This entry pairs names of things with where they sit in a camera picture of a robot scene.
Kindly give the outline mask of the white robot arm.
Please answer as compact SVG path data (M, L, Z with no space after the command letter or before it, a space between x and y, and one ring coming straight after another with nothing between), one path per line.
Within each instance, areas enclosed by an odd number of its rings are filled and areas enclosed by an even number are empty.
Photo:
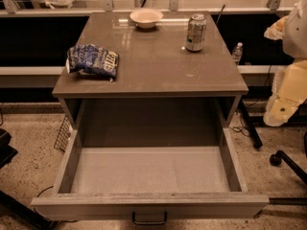
M267 28L264 37L281 39L284 53L295 59L286 68L277 68L263 117L267 126L280 127L307 100L307 0L297 2L289 15Z

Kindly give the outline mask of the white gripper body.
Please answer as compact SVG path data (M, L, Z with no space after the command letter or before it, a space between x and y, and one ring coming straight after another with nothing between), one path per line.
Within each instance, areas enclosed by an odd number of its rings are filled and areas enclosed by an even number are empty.
M296 60L288 67L279 67L272 82L263 120L267 126L287 123L299 106L307 100L307 60Z

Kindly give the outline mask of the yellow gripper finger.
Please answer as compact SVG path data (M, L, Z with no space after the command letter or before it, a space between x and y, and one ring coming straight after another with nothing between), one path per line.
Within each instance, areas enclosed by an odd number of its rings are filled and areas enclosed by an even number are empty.
M267 28L267 30L265 30L264 37L271 40L282 39L287 19L288 16L283 16L274 22L270 27Z

